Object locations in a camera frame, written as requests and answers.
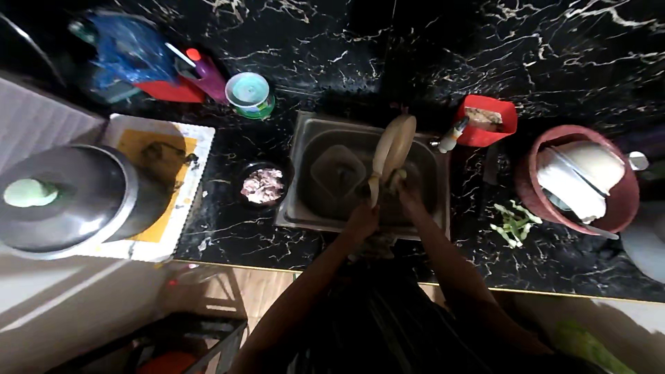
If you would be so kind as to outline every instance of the hand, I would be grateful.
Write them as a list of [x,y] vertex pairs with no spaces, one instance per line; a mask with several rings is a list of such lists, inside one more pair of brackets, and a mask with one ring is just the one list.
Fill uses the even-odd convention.
[[378,229],[378,209],[378,205],[372,209],[367,202],[361,202],[351,212],[342,234],[353,242],[361,243]]
[[421,214],[422,212],[427,213],[427,209],[425,209],[425,205],[422,203],[422,198],[420,197],[420,191],[417,188],[408,188],[404,181],[402,181],[401,183],[397,183],[397,191],[400,193],[400,202],[402,203],[404,215],[407,218],[413,220],[414,215]]

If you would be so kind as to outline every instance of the metal pot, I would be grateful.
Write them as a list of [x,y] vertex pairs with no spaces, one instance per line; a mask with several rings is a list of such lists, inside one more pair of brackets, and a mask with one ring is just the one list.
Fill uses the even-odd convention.
[[149,228],[171,192],[106,146],[62,146],[0,176],[0,242],[36,260],[81,254]]

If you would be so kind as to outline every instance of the countertop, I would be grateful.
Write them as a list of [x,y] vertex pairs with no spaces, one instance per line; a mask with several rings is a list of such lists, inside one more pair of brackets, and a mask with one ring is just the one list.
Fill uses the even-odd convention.
[[[486,148],[452,155],[451,236],[497,289],[665,302],[620,242],[545,222],[511,250],[489,230],[492,206],[516,198],[511,167],[546,128],[581,124],[608,137],[665,122],[665,17],[647,1],[123,0],[119,11],[156,22],[175,45],[200,46],[229,73],[253,71],[275,88],[272,116],[252,121],[221,105],[132,98],[119,113],[217,129],[181,260],[303,270],[334,234],[272,225],[244,210],[233,183],[248,162],[286,164],[298,110],[386,126],[391,101],[410,105],[418,130],[447,130],[459,99],[515,103],[517,134],[497,144],[499,186],[482,181]],[[419,242],[394,248],[432,282]]]
[[[289,164],[289,142],[298,110],[323,112],[386,126],[398,114],[388,102],[276,92],[277,106],[264,121],[248,120],[220,104],[209,102],[197,111],[192,104],[147,100],[143,112],[152,118],[214,126],[212,151],[188,222],[174,257],[177,260],[302,271],[336,234],[273,226],[275,211],[257,212],[237,200],[239,171],[248,163],[270,160]],[[429,107],[412,107],[419,131],[439,126]],[[535,226],[522,248],[510,249],[489,224],[498,224],[494,203],[519,202],[514,193],[511,166],[551,119],[526,120],[523,130],[499,143],[497,186],[483,182],[486,148],[458,146],[451,160],[451,240],[495,289],[614,297],[665,302],[665,286],[644,276],[623,252],[619,241],[580,234],[560,224]],[[422,282],[435,283],[420,242],[399,240],[398,261],[411,267]]]

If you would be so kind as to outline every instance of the gold countertop edge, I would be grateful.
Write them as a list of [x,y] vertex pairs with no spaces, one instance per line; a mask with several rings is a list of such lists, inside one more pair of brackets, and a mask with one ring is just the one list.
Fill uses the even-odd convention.
[[[302,270],[288,270],[288,269],[273,269],[273,268],[259,268],[257,266],[245,266],[245,265],[231,265],[231,264],[218,264],[216,262],[205,262],[205,261],[195,261],[195,260],[179,260],[172,259],[170,262],[183,262],[186,264],[198,264],[198,265],[214,265],[214,266],[227,266],[229,268],[241,268],[241,269],[253,269],[253,270],[267,270],[270,272],[285,272],[285,273],[302,273]],[[419,281],[418,284],[424,285],[433,285],[438,287],[438,283],[430,283],[426,281]],[[531,293],[534,295],[545,295],[545,296],[565,296],[565,297],[580,297],[583,299],[601,299],[601,300],[615,300],[615,301],[630,301],[633,303],[649,303],[649,304],[658,304],[662,305],[664,303],[659,301],[647,301],[647,300],[637,300],[637,299],[620,299],[618,297],[607,297],[607,296],[591,296],[591,295],[578,295],[575,293],[558,293],[558,292],[545,292],[545,291],[531,291],[528,289],[511,289],[511,288],[493,288],[488,287],[491,291],[508,291],[508,292],[517,292],[517,293]]]

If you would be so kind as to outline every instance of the faucet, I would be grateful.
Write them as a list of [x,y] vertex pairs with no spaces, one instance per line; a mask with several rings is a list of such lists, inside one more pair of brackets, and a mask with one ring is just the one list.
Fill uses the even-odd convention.
[[467,124],[469,124],[469,117],[464,116],[462,119],[455,122],[445,135],[430,140],[430,146],[434,147],[441,153],[446,153],[452,150],[455,148],[457,139],[462,135]]

